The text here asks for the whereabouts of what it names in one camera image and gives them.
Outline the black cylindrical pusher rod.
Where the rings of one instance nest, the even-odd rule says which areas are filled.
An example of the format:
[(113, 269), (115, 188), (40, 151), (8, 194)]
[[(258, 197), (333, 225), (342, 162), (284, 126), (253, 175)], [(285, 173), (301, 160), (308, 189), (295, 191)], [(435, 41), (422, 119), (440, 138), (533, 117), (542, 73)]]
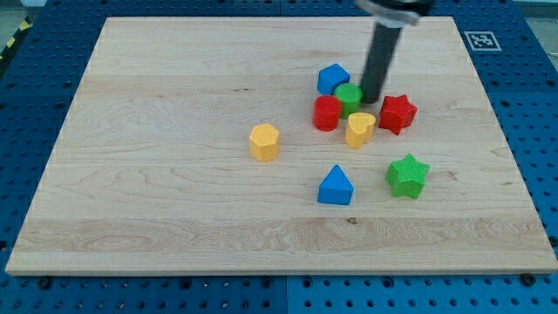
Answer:
[(381, 23), (375, 23), (369, 53), (360, 81), (360, 87), (364, 94), (363, 102), (365, 104), (376, 102), (380, 96), (394, 51), (397, 47), (400, 32), (400, 28), (392, 28)]

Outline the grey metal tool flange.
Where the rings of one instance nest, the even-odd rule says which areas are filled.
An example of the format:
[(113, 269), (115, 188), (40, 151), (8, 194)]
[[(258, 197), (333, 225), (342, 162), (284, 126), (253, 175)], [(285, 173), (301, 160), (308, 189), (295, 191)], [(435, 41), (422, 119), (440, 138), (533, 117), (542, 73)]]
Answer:
[(355, 5), (386, 27), (416, 25), (432, 9), (435, 0), (355, 0)]

